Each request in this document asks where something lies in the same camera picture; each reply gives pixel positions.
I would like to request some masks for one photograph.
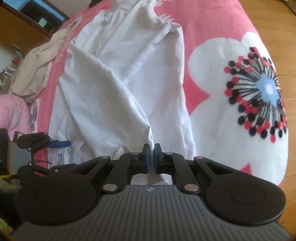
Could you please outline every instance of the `wooden furniture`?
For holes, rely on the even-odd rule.
[[[281,1],[283,1],[292,10],[292,12],[296,14],[296,1],[295,0],[281,0]]]
[[[296,16],[278,0],[240,0],[274,61],[287,112],[289,160],[281,188],[287,206],[280,223],[296,234]]]
[[[0,4],[0,42],[8,47],[15,45],[26,55],[31,49],[49,41],[50,36],[3,8],[3,4]]]

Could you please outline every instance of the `pink pillow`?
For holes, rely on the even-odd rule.
[[[15,95],[0,95],[0,128],[7,129],[10,140],[15,131],[32,133],[27,103]]]

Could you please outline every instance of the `pink blanket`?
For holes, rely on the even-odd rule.
[[[75,29],[37,100],[38,132],[49,129],[70,40],[110,5],[110,0],[103,0],[85,8],[63,26],[73,24]],[[238,0],[157,0],[155,12],[183,28],[183,87],[197,153],[279,184],[288,153],[281,92],[270,55]],[[46,151],[36,159],[46,160]]]
[[[30,114],[26,102],[15,95],[0,95],[0,128],[7,129],[12,140],[15,131],[31,133]]]

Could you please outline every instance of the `flower center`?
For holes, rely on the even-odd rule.
[[[265,90],[266,90],[267,94],[272,95],[274,93],[274,90],[273,90],[271,84],[266,84],[265,85]]]
[[[261,74],[260,79],[255,83],[255,86],[261,92],[261,98],[264,102],[270,102],[274,107],[277,106],[279,94],[273,79],[266,74]]]

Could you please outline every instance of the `white fabric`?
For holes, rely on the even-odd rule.
[[[49,135],[72,145],[49,150],[52,166],[101,155],[116,159],[141,152],[144,143],[153,150],[158,142],[164,151],[195,156],[182,88],[183,32],[157,17],[154,5],[149,0],[114,4],[69,45]],[[153,177],[150,183],[161,181]]]

